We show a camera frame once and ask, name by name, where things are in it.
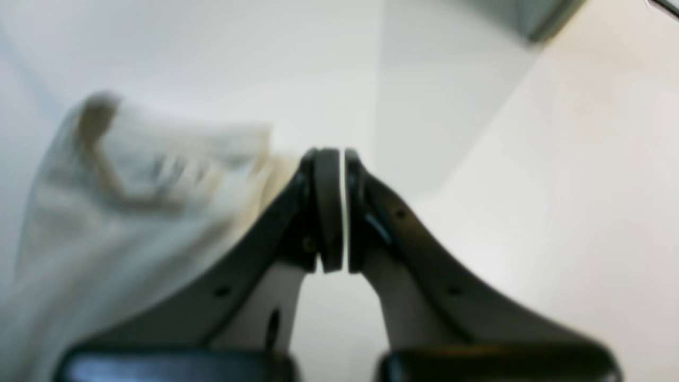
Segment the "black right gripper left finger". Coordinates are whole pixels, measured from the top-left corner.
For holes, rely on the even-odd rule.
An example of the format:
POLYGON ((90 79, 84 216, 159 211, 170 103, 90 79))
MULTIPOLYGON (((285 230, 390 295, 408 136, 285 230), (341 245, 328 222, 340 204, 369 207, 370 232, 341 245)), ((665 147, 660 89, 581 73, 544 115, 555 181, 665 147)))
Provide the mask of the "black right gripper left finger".
POLYGON ((343 262, 340 153, 304 154, 223 258, 178 292, 73 346, 55 381, 298 381, 288 353, 303 280, 343 262))

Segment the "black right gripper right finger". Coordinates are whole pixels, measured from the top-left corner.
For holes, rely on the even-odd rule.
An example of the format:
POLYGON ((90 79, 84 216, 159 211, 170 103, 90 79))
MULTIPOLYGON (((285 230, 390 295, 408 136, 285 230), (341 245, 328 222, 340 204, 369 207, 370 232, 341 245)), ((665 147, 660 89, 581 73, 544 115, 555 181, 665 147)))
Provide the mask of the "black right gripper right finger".
POLYGON ((537 314, 454 258, 346 150, 349 271, 380 300, 376 381, 621 381, 609 349, 537 314))

